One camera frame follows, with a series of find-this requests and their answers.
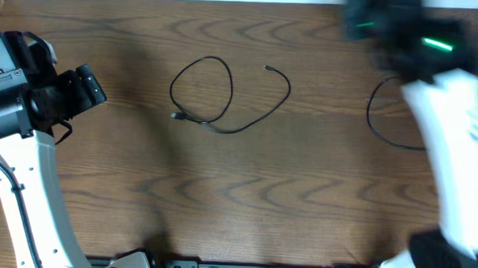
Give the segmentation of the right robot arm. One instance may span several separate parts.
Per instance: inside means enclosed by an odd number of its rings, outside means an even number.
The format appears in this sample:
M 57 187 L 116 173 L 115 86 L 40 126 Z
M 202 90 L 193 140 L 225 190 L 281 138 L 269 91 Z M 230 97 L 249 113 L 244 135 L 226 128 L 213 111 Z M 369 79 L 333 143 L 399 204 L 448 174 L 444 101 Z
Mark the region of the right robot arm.
M 419 127 L 439 222 L 375 268 L 478 268 L 478 52 L 465 25 L 422 0 L 346 0 L 351 40 L 368 39 L 394 72 Z

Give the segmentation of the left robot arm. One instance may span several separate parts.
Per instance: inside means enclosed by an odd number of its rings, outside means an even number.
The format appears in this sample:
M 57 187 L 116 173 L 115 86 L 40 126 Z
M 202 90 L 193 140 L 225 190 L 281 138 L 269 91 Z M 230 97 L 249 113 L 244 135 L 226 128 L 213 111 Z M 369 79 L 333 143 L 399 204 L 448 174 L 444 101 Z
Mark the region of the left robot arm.
M 94 268 L 60 188 L 52 126 L 107 101 L 89 66 L 0 69 L 0 200 L 18 268 Z

